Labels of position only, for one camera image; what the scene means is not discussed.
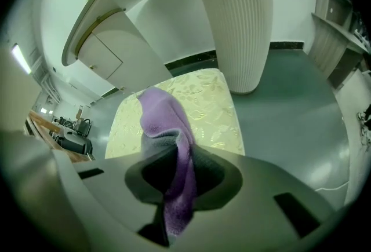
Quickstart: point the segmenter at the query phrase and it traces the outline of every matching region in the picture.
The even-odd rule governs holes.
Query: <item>cabinet door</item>
[[[99,39],[90,34],[82,45],[78,58],[103,79],[107,79],[122,64]]]
[[[93,33],[123,62],[108,78],[117,88],[138,92],[172,77],[124,12],[104,20]]]

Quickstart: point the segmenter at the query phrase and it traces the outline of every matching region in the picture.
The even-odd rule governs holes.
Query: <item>fluorescent light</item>
[[[25,70],[25,72],[27,74],[31,73],[31,69],[28,66],[26,60],[24,59],[22,51],[19,48],[18,44],[15,44],[14,47],[12,48],[12,55],[18,61],[18,63],[21,65],[22,69]]]

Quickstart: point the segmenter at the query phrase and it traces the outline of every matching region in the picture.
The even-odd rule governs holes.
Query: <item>white pillar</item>
[[[259,84],[272,31],[272,0],[203,0],[218,64],[229,89],[250,93]]]

